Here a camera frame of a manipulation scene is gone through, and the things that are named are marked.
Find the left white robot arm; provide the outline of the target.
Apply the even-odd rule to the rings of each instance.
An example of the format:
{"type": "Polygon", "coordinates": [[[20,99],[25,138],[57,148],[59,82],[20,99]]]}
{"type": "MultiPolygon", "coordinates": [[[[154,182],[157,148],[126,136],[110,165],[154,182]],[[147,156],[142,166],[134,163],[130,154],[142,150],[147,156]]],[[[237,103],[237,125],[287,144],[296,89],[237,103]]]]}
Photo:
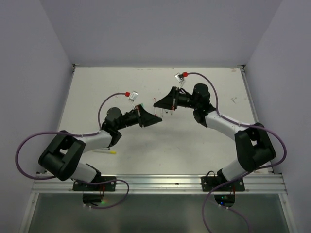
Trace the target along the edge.
{"type": "Polygon", "coordinates": [[[121,139],[121,129],[139,125],[142,128],[160,123],[162,118],[147,112],[142,105],[123,114],[117,107],[107,111],[101,130],[91,136],[74,136],[66,131],[58,132],[38,159],[39,165],[61,181],[84,181],[89,190],[97,190],[101,178],[90,165],[80,163],[82,154],[101,148],[110,148],[121,139]]]}

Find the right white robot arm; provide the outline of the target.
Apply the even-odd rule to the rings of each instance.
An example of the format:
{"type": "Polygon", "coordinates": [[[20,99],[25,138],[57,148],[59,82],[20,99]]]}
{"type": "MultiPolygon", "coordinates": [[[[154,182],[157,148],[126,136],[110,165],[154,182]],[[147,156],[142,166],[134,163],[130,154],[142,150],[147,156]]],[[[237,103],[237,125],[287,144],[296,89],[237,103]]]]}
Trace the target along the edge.
{"type": "Polygon", "coordinates": [[[186,92],[183,88],[172,87],[169,94],[156,101],[154,107],[176,110],[178,107],[193,109],[193,116],[197,123],[214,129],[235,142],[237,159],[217,172],[213,185],[221,190],[228,190],[234,184],[234,179],[253,172],[276,157],[275,149],[263,125],[256,123],[242,126],[226,121],[210,103],[208,86],[196,84],[193,93],[186,92]]]}

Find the red capped white marker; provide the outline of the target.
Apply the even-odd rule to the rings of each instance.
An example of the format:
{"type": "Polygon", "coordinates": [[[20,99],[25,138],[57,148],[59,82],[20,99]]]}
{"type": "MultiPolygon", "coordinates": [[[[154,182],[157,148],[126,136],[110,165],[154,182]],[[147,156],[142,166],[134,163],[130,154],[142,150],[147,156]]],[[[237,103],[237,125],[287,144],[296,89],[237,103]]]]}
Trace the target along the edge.
{"type": "Polygon", "coordinates": [[[154,107],[154,115],[157,116],[156,107],[154,107]]]}

